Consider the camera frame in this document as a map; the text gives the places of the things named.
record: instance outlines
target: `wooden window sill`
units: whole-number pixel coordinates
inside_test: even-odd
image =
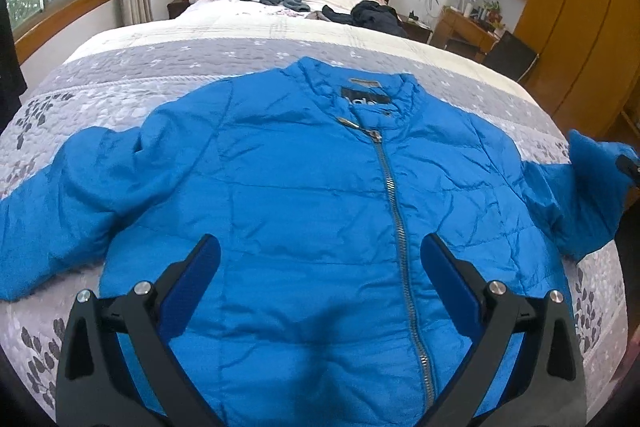
[[[71,0],[59,7],[51,6],[27,20],[14,32],[14,36],[17,36],[15,52],[20,65],[64,28],[108,1]]]

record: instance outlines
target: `puffer jacket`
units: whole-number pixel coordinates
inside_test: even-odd
[[[561,254],[578,261],[618,225],[621,152],[572,134],[572,165],[522,162],[411,75],[303,58],[212,82],[139,128],[72,136],[0,203],[0,299],[101,259],[101,295],[120,295],[210,233],[222,264],[170,346],[226,425],[413,426],[470,346],[420,265],[423,237],[516,293],[568,298]]]

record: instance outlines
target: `metal screw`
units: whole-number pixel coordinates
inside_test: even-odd
[[[90,298],[91,292],[89,290],[81,290],[78,292],[78,295],[76,295],[76,299],[78,299],[80,303],[87,302]]]
[[[551,293],[549,293],[549,297],[551,297],[551,300],[556,304],[560,304],[562,301],[564,301],[564,295],[562,295],[562,293],[558,290],[551,290]]]
[[[507,292],[507,286],[500,281],[491,281],[489,283],[489,291],[494,295],[504,295]]]
[[[141,281],[133,286],[133,292],[136,295],[146,295],[151,291],[151,283],[149,281]]]

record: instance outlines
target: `jacket collar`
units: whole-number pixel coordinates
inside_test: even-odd
[[[331,66],[304,57],[284,70],[295,77],[320,109],[334,118],[345,118],[366,129],[400,128],[426,101],[424,90],[412,74],[369,73]],[[390,103],[352,103],[342,88],[384,94]]]

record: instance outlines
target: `black label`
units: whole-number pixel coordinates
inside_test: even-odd
[[[341,95],[351,103],[363,103],[366,105],[376,105],[377,103],[391,103],[391,99],[386,94],[357,91],[355,89],[349,89],[348,87],[342,88]]]

